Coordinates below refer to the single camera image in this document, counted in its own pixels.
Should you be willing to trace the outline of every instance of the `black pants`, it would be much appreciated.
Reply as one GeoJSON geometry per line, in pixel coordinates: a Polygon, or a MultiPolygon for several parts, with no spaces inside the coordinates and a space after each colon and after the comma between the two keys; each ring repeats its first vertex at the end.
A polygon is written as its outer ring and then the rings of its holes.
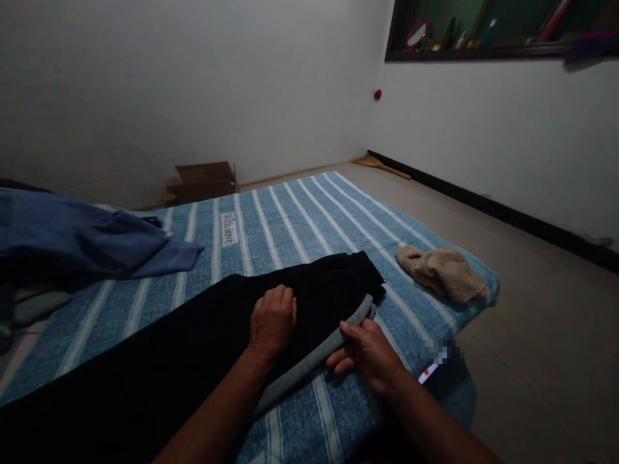
{"type": "Polygon", "coordinates": [[[297,297],[297,327],[268,385],[337,330],[366,293],[383,296],[382,283],[363,252],[262,276],[229,276],[0,408],[3,451],[21,459],[150,462],[246,348],[253,306],[266,290],[284,284],[297,297]]]}

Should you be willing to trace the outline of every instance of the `bottle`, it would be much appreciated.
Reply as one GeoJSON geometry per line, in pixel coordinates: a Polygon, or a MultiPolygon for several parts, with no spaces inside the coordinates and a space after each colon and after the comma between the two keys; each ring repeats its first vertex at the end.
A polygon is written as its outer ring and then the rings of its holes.
{"type": "Polygon", "coordinates": [[[496,26],[496,18],[490,21],[490,27],[484,34],[484,38],[482,39],[482,42],[480,43],[479,48],[490,48],[490,46],[492,45],[492,40],[495,37],[495,26],[496,26]]]}
{"type": "Polygon", "coordinates": [[[451,18],[449,22],[449,26],[447,26],[447,30],[445,31],[445,35],[443,35],[443,40],[440,43],[441,50],[448,50],[451,45],[451,36],[453,35],[453,30],[456,27],[456,19],[451,18]]]}
{"type": "Polygon", "coordinates": [[[459,50],[464,46],[464,43],[466,42],[466,39],[464,38],[465,35],[466,35],[466,31],[462,32],[462,36],[460,36],[460,38],[456,42],[456,46],[455,46],[456,50],[459,50]]]}

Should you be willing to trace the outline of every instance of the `gray waistband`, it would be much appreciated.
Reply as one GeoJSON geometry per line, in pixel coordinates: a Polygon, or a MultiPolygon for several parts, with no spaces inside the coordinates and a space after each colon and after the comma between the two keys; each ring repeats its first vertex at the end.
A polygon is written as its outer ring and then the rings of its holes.
{"type": "MultiPolygon", "coordinates": [[[[349,324],[360,325],[363,319],[374,319],[376,315],[376,306],[372,304],[371,295],[366,295],[357,310],[346,321],[349,324]]],[[[258,406],[253,411],[257,416],[268,408],[274,401],[278,400],[284,393],[290,390],[299,380],[309,374],[320,362],[325,360],[333,351],[337,350],[343,343],[345,337],[336,329],[331,333],[324,342],[303,358],[298,364],[294,365],[288,372],[275,380],[271,385],[266,387],[264,393],[258,401],[258,406]]]]}

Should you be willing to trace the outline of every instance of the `mirror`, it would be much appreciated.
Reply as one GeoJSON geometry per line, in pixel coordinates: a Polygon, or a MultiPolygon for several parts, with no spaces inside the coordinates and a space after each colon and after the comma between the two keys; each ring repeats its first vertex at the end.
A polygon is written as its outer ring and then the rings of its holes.
{"type": "Polygon", "coordinates": [[[422,19],[415,24],[408,35],[406,36],[406,51],[412,52],[419,46],[421,40],[426,36],[429,24],[425,19],[422,19]]]}

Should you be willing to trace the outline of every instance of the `white wall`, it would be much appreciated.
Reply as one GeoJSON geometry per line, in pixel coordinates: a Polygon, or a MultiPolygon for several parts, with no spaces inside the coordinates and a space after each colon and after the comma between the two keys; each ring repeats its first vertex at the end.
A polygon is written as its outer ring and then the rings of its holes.
{"type": "Polygon", "coordinates": [[[153,204],[174,164],[241,184],[363,155],[383,0],[0,4],[0,177],[153,204]]]}
{"type": "Polygon", "coordinates": [[[619,251],[619,63],[391,63],[368,148],[619,251]]]}

